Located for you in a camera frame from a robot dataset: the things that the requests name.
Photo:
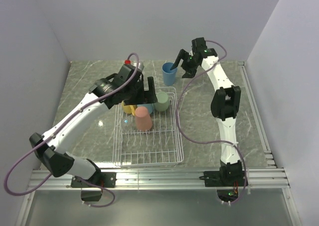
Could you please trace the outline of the light blue ceramic mug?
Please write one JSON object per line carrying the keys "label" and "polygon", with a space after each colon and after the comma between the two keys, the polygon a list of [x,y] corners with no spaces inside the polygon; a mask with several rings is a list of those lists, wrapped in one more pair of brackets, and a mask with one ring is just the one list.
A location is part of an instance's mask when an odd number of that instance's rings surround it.
{"label": "light blue ceramic mug", "polygon": [[145,108],[147,108],[149,114],[152,114],[154,111],[154,105],[153,104],[144,104],[143,105]]}

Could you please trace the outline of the green plastic tumbler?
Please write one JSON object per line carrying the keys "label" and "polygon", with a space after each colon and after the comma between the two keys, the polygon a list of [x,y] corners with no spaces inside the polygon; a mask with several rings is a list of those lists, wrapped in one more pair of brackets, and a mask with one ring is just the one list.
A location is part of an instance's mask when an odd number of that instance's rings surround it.
{"label": "green plastic tumbler", "polygon": [[156,95],[157,102],[154,103],[154,108],[158,112],[166,111],[169,108],[169,98],[166,92],[159,92]]}

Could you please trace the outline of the blue plastic tumbler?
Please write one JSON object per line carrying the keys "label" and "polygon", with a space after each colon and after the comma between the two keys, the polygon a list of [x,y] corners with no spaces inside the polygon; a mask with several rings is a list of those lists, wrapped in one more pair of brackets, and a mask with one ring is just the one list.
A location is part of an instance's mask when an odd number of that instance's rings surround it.
{"label": "blue plastic tumbler", "polygon": [[166,86],[172,86],[175,83],[177,68],[171,69],[172,62],[166,62],[162,66],[163,83]]}

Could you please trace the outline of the yellow ceramic mug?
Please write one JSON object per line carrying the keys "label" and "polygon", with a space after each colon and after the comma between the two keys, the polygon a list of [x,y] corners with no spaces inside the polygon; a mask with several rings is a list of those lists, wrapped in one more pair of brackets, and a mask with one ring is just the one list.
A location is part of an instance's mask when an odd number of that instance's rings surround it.
{"label": "yellow ceramic mug", "polygon": [[122,109],[123,109],[124,113],[132,114],[133,116],[135,116],[135,111],[136,111],[137,105],[126,105],[124,103],[124,101],[122,101],[121,106],[122,106]]}

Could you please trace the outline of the salmon pink plastic tumbler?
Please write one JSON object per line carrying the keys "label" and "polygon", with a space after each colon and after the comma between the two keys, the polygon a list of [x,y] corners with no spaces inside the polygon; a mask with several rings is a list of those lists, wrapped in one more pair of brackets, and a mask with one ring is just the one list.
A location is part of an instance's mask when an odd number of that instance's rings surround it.
{"label": "salmon pink plastic tumbler", "polygon": [[141,106],[136,108],[135,123],[137,129],[140,131],[148,131],[151,129],[153,122],[146,107]]}

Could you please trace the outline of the clear faceted drinking glass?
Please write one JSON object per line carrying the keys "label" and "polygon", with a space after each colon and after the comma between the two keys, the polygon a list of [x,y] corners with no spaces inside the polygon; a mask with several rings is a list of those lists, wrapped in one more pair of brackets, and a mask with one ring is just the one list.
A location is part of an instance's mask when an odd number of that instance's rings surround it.
{"label": "clear faceted drinking glass", "polygon": [[125,117],[122,119],[121,129],[123,134],[131,134],[134,132],[134,124],[131,117]]}

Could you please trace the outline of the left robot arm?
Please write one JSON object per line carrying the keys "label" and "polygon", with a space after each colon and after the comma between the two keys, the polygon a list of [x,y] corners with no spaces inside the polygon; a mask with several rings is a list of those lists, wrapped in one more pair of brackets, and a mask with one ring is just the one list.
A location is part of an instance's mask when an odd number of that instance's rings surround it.
{"label": "left robot arm", "polygon": [[56,126],[43,134],[34,133],[29,141],[35,155],[54,177],[65,174],[81,177],[88,187],[100,183],[99,168],[89,160],[71,155],[69,147],[100,115],[113,106],[141,105],[157,101],[153,77],[144,89],[144,64],[125,61],[118,73],[97,80],[80,103]]}

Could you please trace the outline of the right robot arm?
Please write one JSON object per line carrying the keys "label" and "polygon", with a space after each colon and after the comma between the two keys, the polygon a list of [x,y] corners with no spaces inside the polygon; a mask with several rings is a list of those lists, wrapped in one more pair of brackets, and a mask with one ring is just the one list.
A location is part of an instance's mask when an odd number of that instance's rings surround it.
{"label": "right robot arm", "polygon": [[191,42],[190,52],[181,49],[172,69],[181,66],[183,78],[196,79],[197,68],[202,67],[208,75],[215,91],[210,109],[217,120],[221,144],[220,168],[215,176],[205,173],[206,184],[213,186],[236,186],[244,179],[243,160],[238,152],[236,139],[236,117],[239,112],[241,88],[234,85],[224,72],[220,58],[213,48],[207,47],[203,37]]}

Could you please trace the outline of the aluminium mounting rail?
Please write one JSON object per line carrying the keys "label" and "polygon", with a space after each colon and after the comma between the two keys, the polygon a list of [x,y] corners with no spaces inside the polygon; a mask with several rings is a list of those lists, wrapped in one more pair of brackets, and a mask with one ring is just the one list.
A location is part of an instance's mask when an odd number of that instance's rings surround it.
{"label": "aluminium mounting rail", "polygon": [[[103,169],[102,172],[115,172],[114,190],[202,190],[209,189],[200,180],[203,168],[165,169]],[[249,189],[289,188],[290,184],[284,169],[247,169]]]}

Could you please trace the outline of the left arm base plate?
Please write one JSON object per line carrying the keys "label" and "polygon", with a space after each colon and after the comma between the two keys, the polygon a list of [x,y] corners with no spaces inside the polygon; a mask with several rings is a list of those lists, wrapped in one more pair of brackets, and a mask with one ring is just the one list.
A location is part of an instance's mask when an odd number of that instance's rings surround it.
{"label": "left arm base plate", "polygon": [[88,187],[104,187],[114,188],[116,184],[116,172],[98,172],[94,173],[87,180],[82,180],[78,177],[74,177],[71,181],[71,188],[88,188]]}

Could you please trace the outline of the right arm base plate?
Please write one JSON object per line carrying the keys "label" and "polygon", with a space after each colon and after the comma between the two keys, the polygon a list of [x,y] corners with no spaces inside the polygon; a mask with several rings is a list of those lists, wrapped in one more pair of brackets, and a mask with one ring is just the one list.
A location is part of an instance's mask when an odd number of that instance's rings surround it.
{"label": "right arm base plate", "polygon": [[204,171],[203,176],[199,177],[204,181],[205,187],[233,187],[235,182],[238,186],[248,186],[248,180],[245,181],[244,171],[238,174],[221,173],[220,171]]}

